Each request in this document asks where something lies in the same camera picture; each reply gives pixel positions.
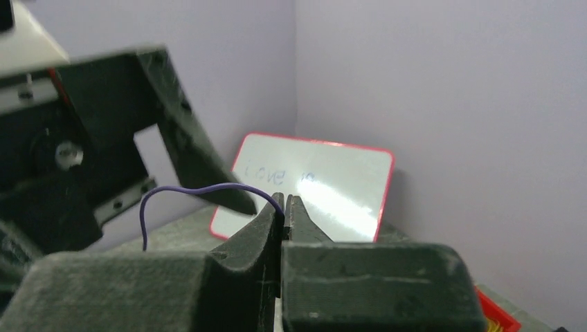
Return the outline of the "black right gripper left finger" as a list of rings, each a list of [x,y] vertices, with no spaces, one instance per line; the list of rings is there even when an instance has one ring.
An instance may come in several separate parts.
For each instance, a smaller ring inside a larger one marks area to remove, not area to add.
[[[284,219],[262,211],[208,252],[59,252],[36,261],[2,331],[272,331]]]

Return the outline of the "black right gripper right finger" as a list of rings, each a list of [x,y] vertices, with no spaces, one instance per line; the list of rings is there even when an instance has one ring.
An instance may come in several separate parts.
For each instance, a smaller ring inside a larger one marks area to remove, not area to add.
[[[438,243],[334,242],[288,196],[282,243],[285,331],[484,331],[462,257]]]

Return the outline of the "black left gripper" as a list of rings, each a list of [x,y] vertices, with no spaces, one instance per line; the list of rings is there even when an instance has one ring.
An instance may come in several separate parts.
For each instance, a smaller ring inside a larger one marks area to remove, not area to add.
[[[153,187],[134,136],[156,122],[181,186],[238,182],[162,48],[1,76],[2,293],[34,260],[97,242]]]

